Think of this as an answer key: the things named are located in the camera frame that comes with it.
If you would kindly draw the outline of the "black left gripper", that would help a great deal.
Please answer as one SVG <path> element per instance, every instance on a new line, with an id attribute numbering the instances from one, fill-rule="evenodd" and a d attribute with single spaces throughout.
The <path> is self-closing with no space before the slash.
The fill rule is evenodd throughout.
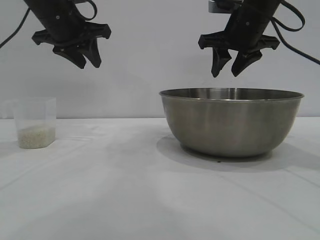
<path id="1" fill-rule="evenodd" d="M 84 0 L 25 0 L 24 2 L 45 28 L 33 34 L 32 40 L 35 44 L 54 45 L 52 50 L 54 54 L 67 59 L 80 69 L 85 68 L 87 63 L 85 57 L 95 68 L 101 66 L 97 38 L 109 39 L 111 29 L 106 23 L 91 22 L 98 13 L 98 8 L 92 0 L 87 2 L 93 7 L 93 17 L 85 17 L 78 10 L 76 5 L 85 3 Z M 68 47 L 77 43 L 81 43 L 80 52 L 75 47 Z"/>

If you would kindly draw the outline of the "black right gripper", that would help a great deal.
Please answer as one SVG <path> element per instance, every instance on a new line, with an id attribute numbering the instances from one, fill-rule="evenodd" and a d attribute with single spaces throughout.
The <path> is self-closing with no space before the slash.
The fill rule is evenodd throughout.
<path id="1" fill-rule="evenodd" d="M 200 36 L 201 49 L 213 48 L 211 73 L 214 78 L 232 59 L 228 49 L 238 51 L 231 67 L 234 77 L 262 58 L 258 50 L 277 49 L 280 41 L 264 35 L 264 31 L 279 5 L 279 0 L 243 0 L 230 15 L 223 31 Z"/>

